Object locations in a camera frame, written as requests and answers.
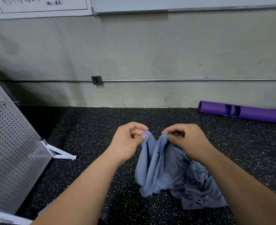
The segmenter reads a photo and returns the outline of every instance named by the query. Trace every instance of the purple foam roller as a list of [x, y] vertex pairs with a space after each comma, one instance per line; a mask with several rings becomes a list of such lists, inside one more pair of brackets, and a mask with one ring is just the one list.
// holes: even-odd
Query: purple foam roller
[[200, 113], [276, 123], [276, 109], [200, 101], [198, 111]]

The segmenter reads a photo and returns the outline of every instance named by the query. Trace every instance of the person's left hand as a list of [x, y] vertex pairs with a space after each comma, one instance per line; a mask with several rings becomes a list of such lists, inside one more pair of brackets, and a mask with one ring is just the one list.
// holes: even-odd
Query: person's left hand
[[142, 134], [144, 130], [148, 128], [138, 122], [119, 126], [106, 151], [114, 157], [117, 156], [121, 163], [125, 162], [135, 154], [138, 145], [146, 139], [146, 135]]

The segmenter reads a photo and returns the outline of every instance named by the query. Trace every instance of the white pegboard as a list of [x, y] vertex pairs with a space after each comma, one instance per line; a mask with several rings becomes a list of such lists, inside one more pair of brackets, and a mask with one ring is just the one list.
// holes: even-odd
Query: white pegboard
[[14, 214], [52, 156], [0, 86], [0, 211]]

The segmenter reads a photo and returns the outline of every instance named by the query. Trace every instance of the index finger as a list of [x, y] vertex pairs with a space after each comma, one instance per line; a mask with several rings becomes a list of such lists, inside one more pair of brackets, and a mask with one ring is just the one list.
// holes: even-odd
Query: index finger
[[170, 133], [175, 131], [186, 132], [186, 128], [187, 128], [187, 124], [175, 124], [164, 129], [162, 134], [165, 132]]
[[127, 127], [128, 130], [132, 130], [132, 129], [148, 130], [148, 127], [146, 125], [143, 125], [141, 123], [134, 122], [134, 121], [128, 124], [125, 124], [125, 126]]

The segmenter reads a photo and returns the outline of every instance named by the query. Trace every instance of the blue fabric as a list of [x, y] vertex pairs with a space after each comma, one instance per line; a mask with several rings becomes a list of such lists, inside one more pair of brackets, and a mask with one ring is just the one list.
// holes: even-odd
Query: blue fabric
[[158, 141], [149, 131], [143, 134], [147, 137], [142, 143], [135, 171], [142, 197], [169, 189], [174, 197], [182, 201], [184, 209], [227, 206], [207, 169], [169, 143], [167, 133]]

